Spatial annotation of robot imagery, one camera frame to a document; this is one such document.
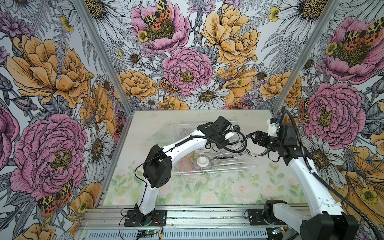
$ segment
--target metal post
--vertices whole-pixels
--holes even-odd
[[[96,51],[99,54],[100,59],[102,60],[105,69],[107,70],[107,73],[109,77],[111,78],[113,86],[116,88],[116,92],[120,96],[120,100],[122,105],[125,108],[125,111],[129,114],[129,117],[132,115],[132,107],[126,98],[125,91],[123,90],[121,83],[117,77],[115,68],[112,65],[112,61],[110,60],[107,50],[104,47],[103,40],[101,39],[100,35],[98,34],[98,30],[93,22],[92,16],[88,10],[87,5],[85,4],[85,1],[83,0],[76,0],[73,1],[73,5],[76,8],[76,11],[78,12],[78,15],[87,31],[88,38],[95,46]]]
[[[315,43],[320,38],[321,34],[324,31],[324,28],[329,25],[329,21],[332,15],[336,12],[336,9],[339,4],[340,0],[329,0],[325,5],[323,13],[320,16],[318,23],[316,24],[315,28],[312,31],[312,34],[309,36],[303,50],[301,51],[300,56],[297,59],[297,62],[293,67],[286,84],[284,85],[283,89],[281,90],[281,93],[277,97],[275,105],[273,106],[274,116],[277,115],[280,106],[284,102],[286,96],[288,95],[297,77],[299,76],[301,69],[308,60]]]

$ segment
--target white wire dish rack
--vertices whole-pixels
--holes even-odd
[[[179,141],[191,134],[194,130],[197,129],[202,123],[196,124],[176,124],[174,125],[174,142]],[[242,131],[242,126],[240,121],[232,121],[232,126],[239,125],[240,131]],[[230,142],[235,142],[239,140],[237,144],[228,145],[227,147],[233,150],[237,150],[243,147],[242,136],[235,134],[229,138]],[[195,169],[196,160],[205,156],[209,159],[211,167],[208,169]],[[232,153],[224,149],[218,149],[216,144],[211,143],[211,147],[206,149],[205,147],[196,149],[192,153],[181,158],[173,166],[173,172],[183,175],[191,174],[204,174],[204,173],[215,173],[215,172],[234,172],[234,171],[244,171],[246,168],[255,167],[256,162],[254,157],[245,151],[241,153]]]

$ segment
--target tabletop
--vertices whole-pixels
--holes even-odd
[[[135,111],[130,129],[109,183],[104,205],[134,205],[144,188],[135,178],[135,168],[143,163],[153,145],[173,143],[174,125],[214,122],[219,116],[240,121],[242,132],[268,131],[268,110]],[[255,153],[263,149],[248,140]],[[277,153],[269,157],[277,160]],[[172,177],[160,188],[156,205],[241,205],[263,204],[268,199],[306,203],[304,193],[284,161],[268,156],[255,157],[255,167],[242,171],[182,175]],[[137,171],[142,176],[143,169]]]

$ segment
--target black plastic bracket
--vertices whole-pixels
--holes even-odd
[[[153,211],[153,216],[159,220],[161,226],[165,226],[167,222],[167,210],[154,210]],[[159,226],[156,221],[152,220],[147,224],[145,227],[150,226],[150,227],[155,227]],[[125,217],[125,222],[124,222],[124,227],[143,227],[140,224],[140,220],[135,213],[135,210],[129,210],[127,212],[127,215]]]
[[[264,210],[263,209],[248,209],[248,218],[249,224],[251,226],[257,225],[271,225],[270,223],[264,220]],[[285,222],[277,220],[273,225],[286,225]]]

